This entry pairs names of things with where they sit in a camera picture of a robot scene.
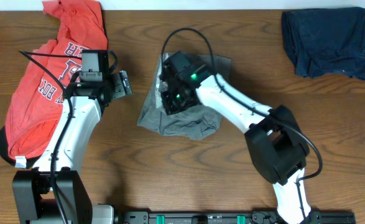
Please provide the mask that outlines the grey shorts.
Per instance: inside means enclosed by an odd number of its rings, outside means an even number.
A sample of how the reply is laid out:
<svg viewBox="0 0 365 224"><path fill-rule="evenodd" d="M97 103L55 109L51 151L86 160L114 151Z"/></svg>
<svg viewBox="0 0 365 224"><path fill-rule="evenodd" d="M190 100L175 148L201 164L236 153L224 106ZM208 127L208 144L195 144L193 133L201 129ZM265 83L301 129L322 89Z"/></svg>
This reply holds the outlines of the grey shorts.
<svg viewBox="0 0 365 224"><path fill-rule="evenodd" d="M202 140L215 133L223 119L215 110L196 105L186 111L167 115L160 92L166 87L160 82L161 62L157 62L154 81L139 114L137 125L159 133L161 136L186 136Z"/></svg>

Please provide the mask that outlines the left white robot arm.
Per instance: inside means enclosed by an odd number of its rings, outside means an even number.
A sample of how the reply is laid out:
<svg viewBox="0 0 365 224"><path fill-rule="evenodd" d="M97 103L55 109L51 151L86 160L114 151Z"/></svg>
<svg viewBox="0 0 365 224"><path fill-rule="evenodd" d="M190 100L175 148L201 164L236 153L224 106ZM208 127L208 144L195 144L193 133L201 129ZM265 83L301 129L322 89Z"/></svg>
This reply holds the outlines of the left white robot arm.
<svg viewBox="0 0 365 224"><path fill-rule="evenodd" d="M105 107L130 95L127 73L77 72L60 121L30 170L16 172L12 189L21 223L117 223L111 205L92 204L80 178L90 136Z"/></svg>

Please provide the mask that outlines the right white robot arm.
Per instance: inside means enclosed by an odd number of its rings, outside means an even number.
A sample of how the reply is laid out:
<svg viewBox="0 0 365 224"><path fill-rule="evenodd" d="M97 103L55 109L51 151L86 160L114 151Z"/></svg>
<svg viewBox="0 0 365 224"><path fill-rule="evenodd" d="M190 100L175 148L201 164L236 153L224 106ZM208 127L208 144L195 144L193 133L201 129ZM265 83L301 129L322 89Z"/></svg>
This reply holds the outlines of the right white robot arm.
<svg viewBox="0 0 365 224"><path fill-rule="evenodd" d="M250 99L206 65L182 69L164 65L160 79L167 84L162 98L168 114L202 104L244 134L253 166L273 185L277 213L284 222L314 222L303 182L320 174L323 161L288 108Z"/></svg>

